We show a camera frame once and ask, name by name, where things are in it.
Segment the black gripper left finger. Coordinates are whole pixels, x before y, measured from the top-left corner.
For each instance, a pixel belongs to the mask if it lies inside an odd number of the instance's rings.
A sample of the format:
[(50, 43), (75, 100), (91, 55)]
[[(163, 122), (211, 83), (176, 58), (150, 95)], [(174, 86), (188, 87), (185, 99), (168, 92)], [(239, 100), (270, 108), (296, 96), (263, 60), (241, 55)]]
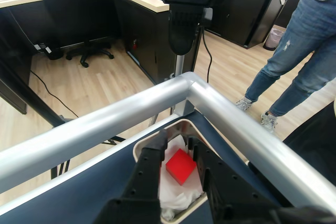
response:
[(159, 184), (167, 132), (160, 130), (141, 150), (121, 197), (109, 200), (94, 223), (160, 223)]

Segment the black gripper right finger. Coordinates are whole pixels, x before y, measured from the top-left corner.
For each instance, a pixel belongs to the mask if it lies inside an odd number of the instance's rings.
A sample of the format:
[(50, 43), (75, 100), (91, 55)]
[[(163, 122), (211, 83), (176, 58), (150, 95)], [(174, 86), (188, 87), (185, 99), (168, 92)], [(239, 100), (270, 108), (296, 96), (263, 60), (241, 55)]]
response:
[(196, 136), (187, 138), (213, 223), (285, 223), (279, 204), (262, 188), (240, 176)]

